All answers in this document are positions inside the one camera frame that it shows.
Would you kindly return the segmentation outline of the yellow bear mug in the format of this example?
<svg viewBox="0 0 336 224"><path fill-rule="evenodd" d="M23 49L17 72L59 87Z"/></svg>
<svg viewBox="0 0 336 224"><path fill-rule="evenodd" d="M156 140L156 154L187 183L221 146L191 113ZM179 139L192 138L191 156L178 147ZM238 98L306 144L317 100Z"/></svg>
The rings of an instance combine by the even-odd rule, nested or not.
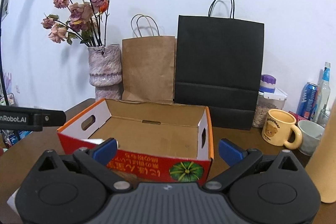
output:
<svg viewBox="0 0 336 224"><path fill-rule="evenodd" d="M296 119L289 112L270 109L266 115L262 138L274 146L297 149L303 141L301 130L295 125Z"/></svg>

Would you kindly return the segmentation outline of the cream thermos jug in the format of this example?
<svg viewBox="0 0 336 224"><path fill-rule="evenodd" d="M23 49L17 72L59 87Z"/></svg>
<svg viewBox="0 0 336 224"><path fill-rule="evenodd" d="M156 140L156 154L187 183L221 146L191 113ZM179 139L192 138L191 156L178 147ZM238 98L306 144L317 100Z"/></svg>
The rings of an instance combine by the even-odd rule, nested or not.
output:
<svg viewBox="0 0 336 224"><path fill-rule="evenodd" d="M319 146L305 167L323 203L336 200L336 113L335 102Z"/></svg>

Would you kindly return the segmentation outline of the white cup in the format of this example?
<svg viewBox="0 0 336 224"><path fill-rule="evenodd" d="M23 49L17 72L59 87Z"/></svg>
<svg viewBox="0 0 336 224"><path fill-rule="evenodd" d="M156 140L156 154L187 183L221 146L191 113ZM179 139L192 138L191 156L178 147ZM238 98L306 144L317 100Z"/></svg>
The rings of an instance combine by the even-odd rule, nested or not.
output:
<svg viewBox="0 0 336 224"><path fill-rule="evenodd" d="M298 150L304 155L313 155L315 149L319 145L325 129L319 124L307 120L299 121L297 126L301 130L303 137Z"/></svg>

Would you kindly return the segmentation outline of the clear food container purple lid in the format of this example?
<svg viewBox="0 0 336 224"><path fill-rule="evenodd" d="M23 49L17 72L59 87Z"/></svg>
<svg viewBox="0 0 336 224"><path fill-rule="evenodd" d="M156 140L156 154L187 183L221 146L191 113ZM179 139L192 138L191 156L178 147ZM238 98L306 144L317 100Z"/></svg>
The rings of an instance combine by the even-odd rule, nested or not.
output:
<svg viewBox="0 0 336 224"><path fill-rule="evenodd" d="M259 94L252 126L262 128L270 109L282 110L288 94L276 87L276 78L271 75L261 75Z"/></svg>

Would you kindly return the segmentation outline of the blue soda can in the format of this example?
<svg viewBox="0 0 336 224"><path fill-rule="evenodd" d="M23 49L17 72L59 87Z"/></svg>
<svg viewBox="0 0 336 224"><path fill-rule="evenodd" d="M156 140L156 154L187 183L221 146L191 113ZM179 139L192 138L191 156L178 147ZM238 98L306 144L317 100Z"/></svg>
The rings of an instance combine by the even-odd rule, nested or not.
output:
<svg viewBox="0 0 336 224"><path fill-rule="evenodd" d="M316 84L307 82L303 87L299 100L297 115L309 120L313 111L313 106L318 92Z"/></svg>

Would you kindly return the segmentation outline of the orange cardboard box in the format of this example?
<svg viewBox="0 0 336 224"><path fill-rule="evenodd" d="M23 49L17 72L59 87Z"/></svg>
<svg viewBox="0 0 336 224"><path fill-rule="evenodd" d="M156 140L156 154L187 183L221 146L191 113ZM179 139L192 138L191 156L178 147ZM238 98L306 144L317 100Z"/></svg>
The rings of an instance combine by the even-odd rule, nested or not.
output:
<svg viewBox="0 0 336 224"><path fill-rule="evenodd" d="M118 149L103 163L113 171L159 182L203 185L214 159L205 106L101 99L57 130L66 154L113 138Z"/></svg>

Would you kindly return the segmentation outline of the clear glass bottle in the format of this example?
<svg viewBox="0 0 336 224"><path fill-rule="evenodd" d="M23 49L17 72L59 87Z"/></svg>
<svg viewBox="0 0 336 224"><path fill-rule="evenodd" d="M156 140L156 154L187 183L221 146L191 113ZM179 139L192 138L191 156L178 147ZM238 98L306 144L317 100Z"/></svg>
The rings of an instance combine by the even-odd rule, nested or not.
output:
<svg viewBox="0 0 336 224"><path fill-rule="evenodd" d="M317 100L316 100L316 108L315 108L315 115L314 115L314 122L317 122L318 117L322 111L327 105L327 102L329 100L330 96L330 67L331 64L329 62L325 63L322 80L318 86L318 94L317 94Z"/></svg>

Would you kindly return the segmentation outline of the dried rose bouquet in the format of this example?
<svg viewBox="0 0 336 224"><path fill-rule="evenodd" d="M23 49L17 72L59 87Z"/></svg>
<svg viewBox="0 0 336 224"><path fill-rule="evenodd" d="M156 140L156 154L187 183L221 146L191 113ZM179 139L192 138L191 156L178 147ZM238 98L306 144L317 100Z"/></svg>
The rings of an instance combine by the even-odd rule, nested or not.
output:
<svg viewBox="0 0 336 224"><path fill-rule="evenodd" d="M89 47L106 46L106 28L109 16L109 0L53 0L54 7L69 11L67 20L56 14L46 15L41 25L49 30L49 39L54 43L74 39Z"/></svg>

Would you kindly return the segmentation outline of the black paper bag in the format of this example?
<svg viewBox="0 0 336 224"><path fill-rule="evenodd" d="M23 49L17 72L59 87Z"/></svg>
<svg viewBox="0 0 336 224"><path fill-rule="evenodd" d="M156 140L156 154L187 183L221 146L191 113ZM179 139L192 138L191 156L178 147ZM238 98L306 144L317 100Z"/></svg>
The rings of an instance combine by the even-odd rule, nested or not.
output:
<svg viewBox="0 0 336 224"><path fill-rule="evenodd" d="M264 24L235 18L178 19L174 102L207 106L213 126L249 130L264 53Z"/></svg>

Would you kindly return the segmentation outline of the brown paper bag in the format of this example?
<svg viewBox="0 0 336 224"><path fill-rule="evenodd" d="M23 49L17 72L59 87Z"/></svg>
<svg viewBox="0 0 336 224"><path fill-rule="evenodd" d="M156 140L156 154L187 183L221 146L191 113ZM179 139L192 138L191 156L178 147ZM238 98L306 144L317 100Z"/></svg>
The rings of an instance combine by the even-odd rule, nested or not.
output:
<svg viewBox="0 0 336 224"><path fill-rule="evenodd" d="M132 20L141 18L157 34L143 36L137 28L133 38L122 40L122 100L172 103L177 40L174 36L162 36L151 16L136 14Z"/></svg>

